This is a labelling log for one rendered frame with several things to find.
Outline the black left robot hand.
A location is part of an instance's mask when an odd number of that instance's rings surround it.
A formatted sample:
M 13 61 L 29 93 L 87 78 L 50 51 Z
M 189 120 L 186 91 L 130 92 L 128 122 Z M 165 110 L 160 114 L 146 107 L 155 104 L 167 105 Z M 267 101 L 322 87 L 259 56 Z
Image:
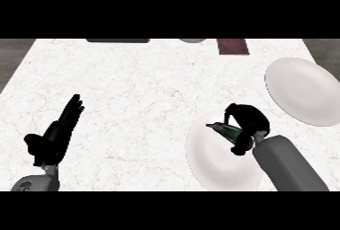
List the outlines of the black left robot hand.
M 58 165 L 62 161 L 83 110 L 83 101 L 80 95 L 75 94 L 66 103 L 59 119 L 50 123 L 46 133 L 41 136 L 28 134 L 24 137 L 28 153 L 34 156 L 34 166 Z

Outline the dark green eggplant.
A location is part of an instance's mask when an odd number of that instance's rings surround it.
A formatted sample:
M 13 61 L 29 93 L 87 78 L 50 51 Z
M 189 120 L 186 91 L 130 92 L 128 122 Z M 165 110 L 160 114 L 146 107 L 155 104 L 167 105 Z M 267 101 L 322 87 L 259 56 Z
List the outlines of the dark green eggplant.
M 219 133 L 219 135 L 230 142 L 236 142 L 238 135 L 241 134 L 242 130 L 225 123 L 216 122 L 213 124 L 207 124 L 207 127 Z

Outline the dark grey flat appliance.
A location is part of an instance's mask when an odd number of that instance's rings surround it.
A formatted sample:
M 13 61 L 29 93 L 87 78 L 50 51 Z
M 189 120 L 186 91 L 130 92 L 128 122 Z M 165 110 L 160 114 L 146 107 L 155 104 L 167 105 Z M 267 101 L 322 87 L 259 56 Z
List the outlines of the dark grey flat appliance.
M 149 43 L 151 39 L 86 39 L 89 42 L 102 43 Z

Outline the white round plate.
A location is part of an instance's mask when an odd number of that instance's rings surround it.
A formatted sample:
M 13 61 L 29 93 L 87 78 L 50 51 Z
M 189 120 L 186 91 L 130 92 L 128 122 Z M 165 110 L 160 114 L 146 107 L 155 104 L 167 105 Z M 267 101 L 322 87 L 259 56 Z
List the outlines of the white round plate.
M 210 191 L 248 191 L 259 188 L 264 172 L 253 153 L 236 156 L 233 144 L 207 127 L 223 122 L 225 112 L 211 111 L 192 122 L 186 141 L 188 162 L 195 179 Z
M 293 118 L 316 127 L 340 124 L 340 82 L 318 64 L 279 58 L 267 66 L 264 82 L 272 100 Z

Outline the dark red rectangular block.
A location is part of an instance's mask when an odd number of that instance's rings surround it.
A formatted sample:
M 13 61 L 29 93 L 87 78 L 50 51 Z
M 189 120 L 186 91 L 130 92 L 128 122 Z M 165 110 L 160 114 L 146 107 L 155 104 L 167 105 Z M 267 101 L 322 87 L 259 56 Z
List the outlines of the dark red rectangular block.
M 220 55 L 248 55 L 245 39 L 217 39 Z

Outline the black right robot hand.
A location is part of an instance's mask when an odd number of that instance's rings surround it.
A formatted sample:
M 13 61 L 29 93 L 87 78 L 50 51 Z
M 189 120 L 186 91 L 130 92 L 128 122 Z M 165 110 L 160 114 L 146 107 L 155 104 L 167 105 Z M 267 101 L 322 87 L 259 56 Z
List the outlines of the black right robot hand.
M 267 136 L 269 121 L 262 111 L 247 104 L 232 103 L 228 106 L 225 109 L 225 124 L 229 124 L 229 117 L 233 117 L 242 129 L 230 152 L 235 155 L 244 155 L 251 137 L 259 136 L 259 138 L 264 138 Z

